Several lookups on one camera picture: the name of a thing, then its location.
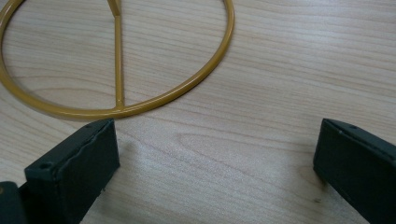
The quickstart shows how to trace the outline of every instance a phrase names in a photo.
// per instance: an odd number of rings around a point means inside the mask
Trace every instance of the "metal ring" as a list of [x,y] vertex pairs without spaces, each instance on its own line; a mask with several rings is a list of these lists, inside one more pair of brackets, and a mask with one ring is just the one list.
[[176,98],[180,97],[181,95],[183,95],[184,93],[186,93],[187,91],[191,90],[193,87],[198,85],[219,65],[228,47],[230,46],[231,38],[233,35],[233,28],[234,28],[233,1],[224,0],[223,2],[227,11],[227,18],[228,18],[226,32],[215,54],[195,75],[193,75],[192,77],[181,83],[180,85],[176,86],[172,90],[135,105],[123,105],[123,104],[118,104],[117,102],[116,106],[111,109],[99,109],[99,110],[77,109],[77,108],[54,105],[48,102],[44,102],[43,100],[40,100],[28,94],[26,91],[22,90],[8,74],[3,58],[4,34],[7,28],[7,24],[9,23],[12,15],[23,2],[24,0],[9,0],[4,6],[3,10],[0,12],[0,81],[4,84],[4,86],[8,89],[9,92],[11,92],[21,101],[32,107],[38,108],[39,110],[45,111],[53,115],[57,115],[61,117],[77,118],[77,119],[122,118],[122,117],[132,116],[146,112],[148,110],[154,109],[161,105],[165,105],[175,100]]

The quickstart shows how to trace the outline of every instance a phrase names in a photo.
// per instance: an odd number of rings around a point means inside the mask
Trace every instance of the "table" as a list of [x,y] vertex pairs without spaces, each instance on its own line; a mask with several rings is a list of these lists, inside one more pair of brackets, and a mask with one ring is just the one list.
[[[186,95],[117,119],[121,168],[82,223],[366,223],[312,170],[323,118],[396,143],[396,3],[233,0],[220,66]],[[126,102],[170,90],[215,52],[222,1],[122,1]],[[29,0],[8,26],[9,73],[56,104],[114,106],[107,1]],[[0,87],[0,181],[89,120]]]

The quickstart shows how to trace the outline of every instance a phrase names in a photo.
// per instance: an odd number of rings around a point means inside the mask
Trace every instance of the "light wood tabletop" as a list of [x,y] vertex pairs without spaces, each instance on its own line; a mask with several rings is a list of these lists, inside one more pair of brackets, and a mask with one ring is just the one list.
[[[0,0],[3,6],[7,0]],[[121,168],[82,223],[366,223],[313,171],[323,118],[396,144],[393,0],[233,0],[226,57],[174,102],[116,120]],[[221,0],[122,1],[125,97],[181,83],[223,36]],[[28,0],[7,28],[8,72],[59,105],[114,106],[106,0]],[[90,120],[56,118],[0,86],[0,181]]]

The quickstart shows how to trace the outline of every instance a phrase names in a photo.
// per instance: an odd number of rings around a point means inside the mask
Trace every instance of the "gold metal hoop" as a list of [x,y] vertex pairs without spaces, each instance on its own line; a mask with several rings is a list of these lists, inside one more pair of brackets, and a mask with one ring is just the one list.
[[176,86],[172,90],[149,99],[147,101],[135,104],[125,105],[123,96],[123,77],[122,77],[122,46],[121,46],[121,10],[120,0],[107,0],[113,16],[115,18],[115,50],[116,50],[116,106],[111,109],[77,109],[61,105],[54,105],[48,102],[44,102],[22,90],[12,80],[3,58],[3,39],[7,24],[9,23],[12,15],[17,8],[24,2],[24,0],[9,0],[0,12],[0,81],[8,89],[9,92],[14,94],[17,98],[22,100],[24,103],[38,108],[39,110],[51,113],[53,115],[70,117],[77,119],[104,119],[104,118],[122,118],[132,116],[135,114],[143,113],[148,110],[154,109],[161,105],[165,105],[176,98],[180,97],[193,87],[203,81],[221,62],[228,47],[230,46],[231,38],[233,35],[234,28],[234,12],[233,12],[233,1],[223,0],[226,11],[227,11],[227,28],[224,37],[219,45],[219,48],[212,56],[212,58],[192,77]]

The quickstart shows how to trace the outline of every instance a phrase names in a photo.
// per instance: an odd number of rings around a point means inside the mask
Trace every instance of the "circular metal frame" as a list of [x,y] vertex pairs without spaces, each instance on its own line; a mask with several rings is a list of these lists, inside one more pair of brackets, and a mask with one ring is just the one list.
[[165,105],[175,100],[176,98],[180,97],[181,95],[183,95],[184,93],[186,93],[187,91],[191,90],[193,87],[198,85],[218,66],[218,64],[221,62],[222,58],[224,57],[228,47],[230,46],[231,38],[233,35],[233,28],[234,28],[233,1],[223,0],[228,18],[226,32],[215,54],[195,75],[193,75],[192,77],[181,83],[180,85],[176,86],[172,90],[135,105],[116,104],[114,108],[99,109],[99,110],[78,109],[78,108],[66,107],[61,105],[54,105],[45,102],[43,100],[40,100],[28,94],[23,89],[21,89],[8,74],[3,58],[4,35],[7,28],[7,24],[9,23],[12,15],[23,2],[24,0],[9,0],[4,6],[3,10],[0,12],[0,81],[12,94],[14,94],[17,98],[19,98],[24,103],[32,107],[38,108],[41,111],[45,111],[53,115],[57,115],[61,117],[77,118],[77,119],[104,119],[104,118],[128,117],[135,114],[146,112],[148,110],[154,109],[161,105]]

